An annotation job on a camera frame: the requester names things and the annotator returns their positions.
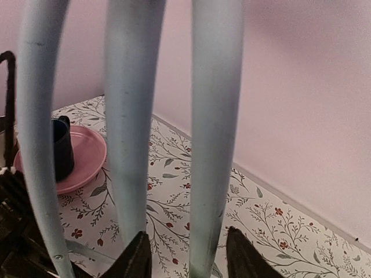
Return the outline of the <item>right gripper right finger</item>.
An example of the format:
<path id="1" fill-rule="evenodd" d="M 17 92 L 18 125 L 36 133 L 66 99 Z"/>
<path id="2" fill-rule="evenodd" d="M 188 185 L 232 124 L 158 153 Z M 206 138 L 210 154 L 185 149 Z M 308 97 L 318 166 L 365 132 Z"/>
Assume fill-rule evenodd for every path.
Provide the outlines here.
<path id="1" fill-rule="evenodd" d="M 228 229 L 226 254 L 229 278 L 283 278 L 242 231 L 233 226 Z"/>

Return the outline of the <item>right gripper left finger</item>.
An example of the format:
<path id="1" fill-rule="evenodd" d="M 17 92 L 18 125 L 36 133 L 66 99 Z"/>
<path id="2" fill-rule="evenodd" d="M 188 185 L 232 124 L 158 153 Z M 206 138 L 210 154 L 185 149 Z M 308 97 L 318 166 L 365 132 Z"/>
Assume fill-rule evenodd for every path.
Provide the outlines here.
<path id="1" fill-rule="evenodd" d="M 148 234 L 140 231 L 101 278 L 151 278 L 152 253 Z"/>

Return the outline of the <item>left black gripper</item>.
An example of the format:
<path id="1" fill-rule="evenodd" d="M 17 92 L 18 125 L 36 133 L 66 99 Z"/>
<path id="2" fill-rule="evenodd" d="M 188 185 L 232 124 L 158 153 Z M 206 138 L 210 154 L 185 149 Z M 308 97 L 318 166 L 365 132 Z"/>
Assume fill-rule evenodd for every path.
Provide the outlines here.
<path id="1" fill-rule="evenodd" d="M 1 168 L 1 277 L 55 277 L 22 173 Z"/>

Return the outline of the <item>white perforated music stand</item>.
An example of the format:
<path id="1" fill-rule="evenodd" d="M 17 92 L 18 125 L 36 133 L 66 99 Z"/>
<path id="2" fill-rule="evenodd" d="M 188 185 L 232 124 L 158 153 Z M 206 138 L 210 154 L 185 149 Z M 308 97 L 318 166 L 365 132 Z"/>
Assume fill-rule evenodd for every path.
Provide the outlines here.
<path id="1" fill-rule="evenodd" d="M 57 209 L 51 107 L 67 1 L 27 1 L 17 74 L 17 131 L 31 205 L 60 277 L 73 277 Z M 109 1 L 105 36 L 108 158 L 125 243 L 146 228 L 148 143 L 164 1 Z M 190 276 L 209 277 L 233 158 L 243 1 L 192 3 Z"/>

